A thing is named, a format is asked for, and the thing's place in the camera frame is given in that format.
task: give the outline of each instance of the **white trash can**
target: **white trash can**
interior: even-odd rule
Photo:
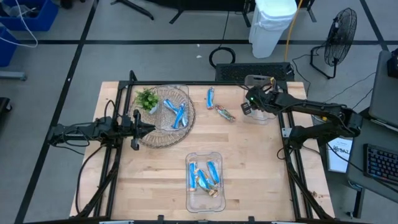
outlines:
[[[256,0],[249,42],[256,58],[269,57],[282,33],[289,27],[297,5],[295,0]]]

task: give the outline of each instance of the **white cable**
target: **white cable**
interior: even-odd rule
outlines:
[[[25,20],[24,20],[24,17],[22,16],[23,14],[22,14],[22,11],[21,11],[21,7],[20,7],[20,5],[18,3],[18,0],[15,0],[15,2],[17,3],[17,6],[18,6],[19,16],[21,17],[21,21],[25,25],[26,30],[30,33],[30,35],[33,37],[33,39],[35,39],[36,44],[35,45],[18,44],[18,43],[14,43],[14,42],[11,42],[9,40],[6,40],[6,39],[4,39],[2,37],[0,37],[0,40],[5,41],[5,42],[10,43],[10,44],[18,45],[18,46],[35,48],[35,47],[38,46],[39,42],[37,41],[35,35],[33,35],[32,31],[30,31],[30,29],[27,27],[27,25],[25,23]]]

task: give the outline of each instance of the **floor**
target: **floor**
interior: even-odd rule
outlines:
[[[221,43],[226,12],[187,11],[171,25],[168,21],[176,10],[142,0],[134,2],[149,10],[155,20],[122,4],[76,1],[73,9],[60,9],[49,32],[34,32],[39,39],[37,48],[18,47],[10,66],[1,69],[25,71],[28,75],[25,82],[0,80],[0,96],[11,98],[14,107],[0,130],[1,223],[14,222],[17,217],[50,124],[91,120],[101,82],[125,80],[130,70],[139,80],[214,80],[215,70],[208,63],[208,55]],[[298,14],[289,61],[322,43],[332,19],[347,7],[356,11],[358,27],[354,45],[339,65],[337,77],[323,78],[309,66],[309,57],[296,60],[299,72],[312,83],[308,96],[311,100],[327,100],[367,77],[376,70],[383,48],[398,47],[396,23],[391,22],[398,19],[397,1],[316,0],[312,10],[317,22],[312,22],[306,10]],[[32,43],[26,32],[13,34],[24,43]],[[248,35],[242,16],[231,12],[225,35],[231,44],[225,46],[234,49],[237,63],[283,61],[283,42],[269,58],[256,59],[247,43]],[[230,56],[219,53],[215,61],[228,63]],[[332,72],[323,57],[317,57],[315,63]],[[303,81],[297,72],[296,80]],[[374,76],[370,76],[335,101],[354,106],[369,92],[373,81]],[[365,109],[369,101],[367,97],[355,110]],[[81,162],[78,154],[50,148],[25,222],[68,217]],[[326,172],[326,176],[336,216],[350,220],[345,212],[352,211],[356,192],[341,181],[339,174]],[[398,204],[367,191],[362,219],[353,221],[393,223],[398,220],[397,210]]]

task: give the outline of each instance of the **fan grille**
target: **fan grille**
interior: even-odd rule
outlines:
[[[356,30],[356,12],[350,8],[340,11],[334,18],[325,42],[325,62],[329,66],[340,64],[353,44]]]

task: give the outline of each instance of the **yellow cable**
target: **yellow cable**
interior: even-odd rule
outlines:
[[[288,36],[287,36],[287,41],[286,41],[286,50],[285,50],[285,57],[284,57],[284,61],[285,61],[285,62],[286,62],[286,60],[287,60],[287,52],[289,51],[290,36],[292,35],[293,26],[294,26],[294,23],[296,22],[297,14],[299,13],[299,10],[300,10],[300,8],[301,8],[301,4],[302,4],[302,3],[303,3],[303,0],[300,0],[300,2],[298,3],[298,6],[297,6],[297,11],[296,11],[296,13],[294,14],[293,21],[292,21],[292,23],[291,23],[291,25],[290,25],[289,34],[288,34]]]

